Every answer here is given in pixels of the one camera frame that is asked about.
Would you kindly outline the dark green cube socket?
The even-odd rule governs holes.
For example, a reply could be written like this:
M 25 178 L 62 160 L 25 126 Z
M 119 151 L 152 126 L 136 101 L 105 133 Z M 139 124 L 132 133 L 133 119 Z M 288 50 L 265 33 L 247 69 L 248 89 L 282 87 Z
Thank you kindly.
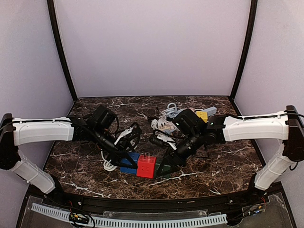
M 156 163 L 154 166 L 154 178 L 162 177 L 168 179 L 171 177 L 171 171 L 174 167 L 167 160 L 163 161 L 161 158 L 156 159 Z M 161 176 L 157 175 L 158 170 L 160 170 Z

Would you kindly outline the blue cube socket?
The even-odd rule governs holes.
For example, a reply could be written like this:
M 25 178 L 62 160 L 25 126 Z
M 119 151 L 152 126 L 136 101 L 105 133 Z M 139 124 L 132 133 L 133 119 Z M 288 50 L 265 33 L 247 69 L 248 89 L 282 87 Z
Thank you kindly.
M 137 164 L 140 154 L 136 153 L 136 152 L 129 152 L 129 155 L 133 159 L 133 161 Z M 126 164 L 126 165 L 132 165 L 131 162 L 129 160 L 125 159 L 125 158 L 121 160 L 121 163 Z M 127 167 L 120 167 L 120 172 L 135 175 L 137 173 L 137 169 L 127 168 Z

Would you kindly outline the red cube socket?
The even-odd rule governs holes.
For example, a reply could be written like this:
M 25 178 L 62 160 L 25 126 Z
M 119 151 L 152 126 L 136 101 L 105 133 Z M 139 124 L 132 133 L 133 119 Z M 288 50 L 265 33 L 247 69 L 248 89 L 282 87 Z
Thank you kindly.
M 150 155 L 140 155 L 137 160 L 136 176 L 152 179 L 156 164 L 156 157 Z

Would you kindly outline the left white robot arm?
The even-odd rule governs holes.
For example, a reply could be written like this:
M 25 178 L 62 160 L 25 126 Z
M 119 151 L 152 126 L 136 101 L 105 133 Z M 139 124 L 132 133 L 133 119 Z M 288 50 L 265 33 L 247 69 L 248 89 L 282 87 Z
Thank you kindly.
M 60 189 L 55 177 L 41 169 L 41 165 L 31 161 L 29 150 L 34 155 L 42 149 L 43 158 L 47 157 L 47 146 L 57 141 L 89 141 L 108 153 L 106 161 L 117 167 L 125 167 L 123 159 L 130 162 L 129 168 L 136 169 L 129 150 L 133 149 L 128 136 L 133 133 L 130 127 L 124 131 L 121 139 L 116 139 L 108 131 L 109 124 L 93 117 L 68 116 L 52 119 L 21 119 L 10 113 L 3 115 L 0 121 L 0 168 L 15 173 L 25 182 L 35 186 L 41 192 L 50 194 Z

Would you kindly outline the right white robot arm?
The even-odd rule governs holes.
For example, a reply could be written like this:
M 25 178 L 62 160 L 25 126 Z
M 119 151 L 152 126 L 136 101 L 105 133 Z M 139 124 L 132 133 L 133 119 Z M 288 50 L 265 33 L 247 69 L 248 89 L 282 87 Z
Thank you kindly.
M 157 170 L 157 176 L 177 172 L 201 146 L 238 140 L 256 140 L 276 149 L 264 167 L 254 174 L 250 188 L 266 191 L 290 166 L 304 160 L 303 115 L 293 105 L 271 114 L 237 116 L 216 115 L 203 121 L 190 109 L 178 114 L 173 123 L 184 138 L 169 148 Z

